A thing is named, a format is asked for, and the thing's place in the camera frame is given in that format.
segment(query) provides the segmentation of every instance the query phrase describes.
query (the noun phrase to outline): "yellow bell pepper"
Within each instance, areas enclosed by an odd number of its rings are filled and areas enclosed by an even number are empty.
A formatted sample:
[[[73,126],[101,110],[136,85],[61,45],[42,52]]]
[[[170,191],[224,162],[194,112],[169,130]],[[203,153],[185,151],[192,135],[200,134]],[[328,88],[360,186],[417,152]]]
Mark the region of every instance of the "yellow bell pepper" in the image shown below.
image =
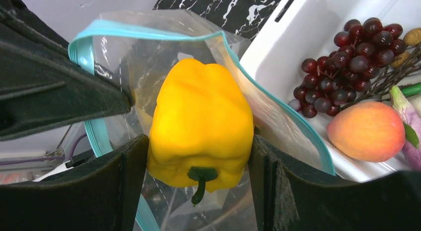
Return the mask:
[[[253,114],[229,70],[179,61],[156,100],[149,133],[149,174],[173,187],[205,193],[235,187],[250,158]]]

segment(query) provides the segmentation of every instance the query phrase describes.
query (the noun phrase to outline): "red grape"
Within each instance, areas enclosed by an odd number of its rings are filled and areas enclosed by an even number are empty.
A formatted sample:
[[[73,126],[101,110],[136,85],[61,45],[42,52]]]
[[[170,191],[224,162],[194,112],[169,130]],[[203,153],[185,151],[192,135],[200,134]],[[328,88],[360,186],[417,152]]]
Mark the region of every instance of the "red grape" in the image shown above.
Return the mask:
[[[303,84],[306,88],[315,88],[319,83],[319,76],[315,74],[306,75],[303,79]]]
[[[317,73],[317,62],[315,59],[308,58],[301,64],[301,69],[309,74]]]
[[[401,39],[396,39],[392,41],[392,44],[390,44],[389,49],[393,51],[394,56],[398,56],[405,52],[405,50],[407,49],[407,44]]]
[[[320,82],[319,82],[319,89],[321,91],[324,92],[330,92],[332,90],[334,90],[334,83],[333,80],[329,77],[324,77]]]
[[[352,87],[357,92],[366,92],[371,87],[371,81],[369,80],[363,80],[363,79],[357,79],[353,84]]]
[[[317,115],[317,110],[314,108],[313,104],[305,106],[301,112],[306,118],[314,118]]]
[[[354,101],[356,99],[356,91],[355,91],[355,89],[346,87],[346,88],[344,88],[344,90],[348,94],[347,102],[352,102],[352,101]]]
[[[334,105],[342,105],[348,100],[348,93],[344,89],[337,89],[329,94],[330,100]]]
[[[355,40],[358,40],[362,37],[363,30],[364,30],[363,26],[354,25],[348,30],[348,32],[351,35],[351,39],[355,41]]]
[[[355,81],[357,78],[358,78],[358,75],[357,74],[354,74],[354,73],[352,73],[351,71],[349,71],[349,70],[345,70],[344,72],[343,72],[343,75],[344,75],[344,77],[347,79],[347,80],[349,80],[349,81]]]
[[[300,100],[300,101],[305,101],[305,95],[307,93],[307,89],[304,88],[303,86],[298,86],[294,89],[294,98]]]
[[[347,85],[348,83],[349,83],[349,81],[345,77],[341,76],[341,74],[339,74],[339,73],[335,76],[335,78],[333,78],[334,89],[337,89],[339,87],[343,87],[343,86]]]
[[[371,58],[377,67],[383,68],[392,63],[395,56],[392,50],[386,49],[374,53]]]
[[[319,113],[326,113],[332,107],[332,102],[326,97],[320,97],[314,101],[314,108]]]
[[[341,107],[338,105],[332,105],[330,109],[326,112],[327,115],[335,117],[341,111]]]
[[[359,38],[358,40],[355,41],[355,46],[358,46],[361,43],[369,42],[369,41],[370,41],[369,39],[361,37],[361,38]]]
[[[370,57],[376,51],[373,44],[369,42],[363,42],[359,44],[355,49],[355,54],[359,56]]]
[[[353,73],[361,73],[368,69],[370,61],[364,56],[356,56],[350,61],[350,70]]]
[[[326,64],[326,60],[328,58],[329,57],[327,57],[327,56],[321,56],[317,59],[317,65],[318,65],[319,69],[323,72],[325,71],[325,64]]]
[[[301,104],[301,109],[303,108],[303,107],[305,107],[305,106],[307,106],[308,105],[308,103],[304,100],[304,101],[300,101],[300,104]]]
[[[377,17],[370,17],[369,19],[365,20],[365,22],[364,22],[364,23],[366,23],[366,22],[368,22],[368,21],[370,21],[370,20],[380,21],[380,19],[379,19],[379,18],[377,18]]]
[[[345,52],[348,54],[349,57],[352,57],[354,55],[355,47],[352,45],[346,45],[342,46],[338,49],[338,52]]]
[[[383,25],[381,24],[380,20],[374,18],[365,21],[363,27],[364,35],[369,38],[373,37],[383,29]]]
[[[323,95],[319,91],[311,90],[311,91],[308,91],[307,94],[305,95],[305,101],[309,104],[313,104],[314,101],[320,98],[321,96]]]
[[[376,66],[368,66],[368,69],[362,73],[362,77],[365,80],[376,78],[380,73],[380,69]]]
[[[361,22],[357,19],[351,19],[345,23],[344,31],[348,31],[354,25],[361,25]]]
[[[384,47],[390,45],[393,41],[393,36],[388,31],[380,31],[373,36],[373,43],[376,46]]]
[[[332,56],[334,56],[334,55],[336,54],[336,52],[338,52],[338,51],[332,51],[332,52],[329,54],[329,58],[332,58]]]
[[[293,99],[288,102],[288,106],[297,112],[301,110],[301,103],[298,99]]]
[[[396,23],[385,26],[383,30],[390,32],[390,34],[392,34],[393,38],[395,39],[399,38],[404,31],[402,26]]]
[[[338,69],[346,67],[349,61],[350,61],[350,57],[348,56],[346,52],[337,52],[332,57],[333,66]]]
[[[352,43],[351,34],[347,31],[338,32],[333,38],[333,42],[339,47],[350,45]]]
[[[337,68],[334,66],[332,58],[328,58],[325,62],[325,70],[329,73],[333,73]]]

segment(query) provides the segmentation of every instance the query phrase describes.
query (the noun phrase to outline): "white container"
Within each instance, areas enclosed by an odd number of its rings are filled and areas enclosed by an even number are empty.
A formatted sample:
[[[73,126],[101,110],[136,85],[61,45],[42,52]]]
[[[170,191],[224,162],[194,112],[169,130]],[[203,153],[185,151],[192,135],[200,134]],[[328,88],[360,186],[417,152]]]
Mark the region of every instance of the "white container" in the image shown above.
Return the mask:
[[[384,25],[401,24],[404,35],[421,27],[420,4],[421,0],[282,0],[242,57],[241,64],[263,88],[288,103],[294,99],[292,92],[305,76],[300,70],[301,62],[337,50],[333,37],[343,31],[348,20],[356,18],[364,22],[378,17]],[[276,22],[281,12],[284,14]],[[363,182],[409,169],[402,154],[381,163],[345,156],[327,139],[326,126],[330,120],[325,115],[308,119],[325,139],[338,175]]]

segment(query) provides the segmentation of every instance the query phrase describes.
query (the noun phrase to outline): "plastic bag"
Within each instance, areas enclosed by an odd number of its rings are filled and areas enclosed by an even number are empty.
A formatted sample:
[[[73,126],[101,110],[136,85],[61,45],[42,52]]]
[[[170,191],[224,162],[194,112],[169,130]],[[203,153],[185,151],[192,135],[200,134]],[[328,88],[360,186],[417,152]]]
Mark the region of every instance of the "plastic bag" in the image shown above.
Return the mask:
[[[19,182],[25,182],[35,180],[46,173],[48,170],[23,170],[23,171],[9,171],[0,172],[0,185],[14,184]]]
[[[122,91],[130,91],[136,104],[129,114],[85,123],[95,154],[108,153],[140,133],[148,134],[166,75],[180,59],[193,57],[230,70],[261,135],[282,151],[334,174],[324,143],[305,119],[256,84],[241,67],[239,57],[249,45],[249,40],[185,10],[101,14],[71,42],[69,57]],[[206,193],[195,208],[190,203],[194,189],[168,187],[146,174],[142,189],[146,200],[140,200],[137,213],[143,231],[257,229],[247,172],[237,187]]]

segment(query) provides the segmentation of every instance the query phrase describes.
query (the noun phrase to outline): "black marble surface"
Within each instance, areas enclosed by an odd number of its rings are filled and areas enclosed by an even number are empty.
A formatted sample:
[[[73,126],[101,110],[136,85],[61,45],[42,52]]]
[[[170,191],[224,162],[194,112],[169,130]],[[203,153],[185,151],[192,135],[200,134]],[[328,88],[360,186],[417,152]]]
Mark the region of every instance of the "black marble surface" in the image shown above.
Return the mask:
[[[154,9],[188,9],[222,29],[253,40],[281,0],[158,0]],[[277,19],[284,14],[288,0]]]

